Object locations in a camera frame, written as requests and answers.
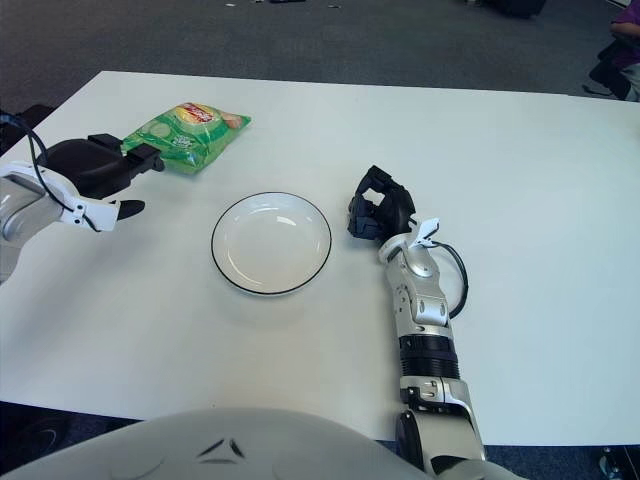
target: table top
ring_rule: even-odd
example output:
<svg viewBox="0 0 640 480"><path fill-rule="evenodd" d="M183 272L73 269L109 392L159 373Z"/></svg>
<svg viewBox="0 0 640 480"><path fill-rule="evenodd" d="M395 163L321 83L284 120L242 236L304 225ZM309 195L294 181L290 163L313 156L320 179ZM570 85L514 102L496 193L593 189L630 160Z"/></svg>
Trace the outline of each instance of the table top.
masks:
<svg viewBox="0 0 640 480"><path fill-rule="evenodd" d="M375 244L346 230L376 164L465 260L452 323L484 442L640 442L638 105L102 72L37 132L122 138L185 101L253 121L196 176L137 177L116 197L147 208L114 232L55 224L27 244L0 288L2 400L138 419L285 408L393 438L391 297ZM210 252L218 217L262 191L307 198L333 231L320 274L276 298L232 287ZM458 275L438 262L454 303Z"/></svg>

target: plate rim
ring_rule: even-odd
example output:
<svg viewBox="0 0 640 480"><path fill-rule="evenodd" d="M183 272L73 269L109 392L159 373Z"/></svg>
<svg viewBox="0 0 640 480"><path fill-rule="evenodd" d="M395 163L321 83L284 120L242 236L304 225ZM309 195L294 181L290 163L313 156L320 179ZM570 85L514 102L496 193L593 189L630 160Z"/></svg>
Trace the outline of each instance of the plate rim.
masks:
<svg viewBox="0 0 640 480"><path fill-rule="evenodd" d="M290 195L292 197L296 197L296 198L299 198L301 200L304 200L309 205L311 205L313 208L315 208L318 211L318 213L320 214L320 216L322 217L322 219L324 220L324 223L327 226L327 230L329 231L329 248L327 249L327 254L324 257L324 260L322 261L322 264L320 265L320 267L318 267L318 270L316 270L313 275L311 275L307 280L305 280L301 284L296 285L295 287L289 288L287 290L281 290L281 291L278 291L278 292L259 292L257 290L251 290L250 288L243 287L242 285L238 285L236 282L231 280L227 275L225 275L225 273L222 271L222 268L220 268L220 265L218 264L218 261L216 260L216 254L213 252L213 237L216 234L216 230L218 229L218 225L220 224L220 221L224 218L224 216L227 214L227 212L229 210L231 210L233 207L235 207L236 205L238 205L241 202L244 202L245 200L247 200L249 198L257 197L258 195L265 195L265 194L269 194L269 193L278 193L278 194L281 194L281 195ZM331 232L331 226L329 225L329 221L327 220L327 217L324 216L324 213L322 213L322 210L320 210L316 206L316 204L314 204L313 202L307 200L306 198L304 198L304 197L302 197L300 195L296 195L295 193L281 192L281 191L264 191L264 192L258 192L258 193L253 193L251 195L247 195L246 197L243 197L240 200L234 202L224 212L222 212L222 215L220 215L220 217L218 218L218 221L216 222L215 226L213 227L213 231L211 232L211 241L209 242L209 246L211 248L211 257L213 258L213 262L216 264L216 268L222 274L222 276L225 279L227 279L227 281L229 283L231 283L232 285L238 287L241 290L244 290L245 292L254 293L256 295L264 295L264 296L283 295L285 293L289 293L289 292L293 292L294 290L298 290L299 288L303 287L304 285L309 283L311 280L313 280L318 275L318 273L320 273L320 271L324 268L325 264L327 263L327 260L329 259L329 255L331 254L331 248L333 247L333 233Z"/></svg>

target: green chip bag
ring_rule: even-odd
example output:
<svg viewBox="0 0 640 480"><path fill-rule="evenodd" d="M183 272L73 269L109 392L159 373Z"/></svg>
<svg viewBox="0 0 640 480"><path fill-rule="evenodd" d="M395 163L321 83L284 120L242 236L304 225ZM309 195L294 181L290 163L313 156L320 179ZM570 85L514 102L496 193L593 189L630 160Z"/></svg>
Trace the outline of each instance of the green chip bag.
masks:
<svg viewBox="0 0 640 480"><path fill-rule="evenodd" d="M174 170L196 173L213 162L251 118L199 103L183 103L145 123L124 139L124 152L148 143Z"/></svg>

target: purple shirt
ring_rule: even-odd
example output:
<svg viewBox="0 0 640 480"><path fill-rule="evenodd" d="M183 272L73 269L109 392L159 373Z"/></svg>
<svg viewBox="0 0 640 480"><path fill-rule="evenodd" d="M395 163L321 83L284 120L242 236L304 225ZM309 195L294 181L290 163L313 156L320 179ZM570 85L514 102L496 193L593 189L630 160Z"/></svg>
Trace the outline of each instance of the purple shirt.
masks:
<svg viewBox="0 0 640 480"><path fill-rule="evenodd" d="M631 5L618 15L613 23L635 23L640 25L640 0L633 0ZM640 49L634 48L621 52L613 61L616 67L626 68L629 65L640 63Z"/></svg>

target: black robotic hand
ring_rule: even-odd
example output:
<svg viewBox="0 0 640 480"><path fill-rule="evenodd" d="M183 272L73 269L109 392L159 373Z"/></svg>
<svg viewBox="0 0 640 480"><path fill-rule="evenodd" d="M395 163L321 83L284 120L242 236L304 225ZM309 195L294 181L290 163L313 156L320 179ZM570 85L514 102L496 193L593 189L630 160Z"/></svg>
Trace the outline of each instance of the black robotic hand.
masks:
<svg viewBox="0 0 640 480"><path fill-rule="evenodd" d="M380 205L364 198L369 189L384 195ZM349 203L349 233L356 238L385 242L394 235L410 232L409 222L413 222L414 213L416 209L409 192L374 165L360 181Z"/></svg>
<svg viewBox="0 0 640 480"><path fill-rule="evenodd" d="M122 141L103 133L85 139L65 140L40 155L38 164L68 178L80 195L103 199L131 185L131 179L147 170L162 171L160 150L142 144L126 155L120 151ZM131 217L144 209L141 200L120 202L118 220Z"/></svg>

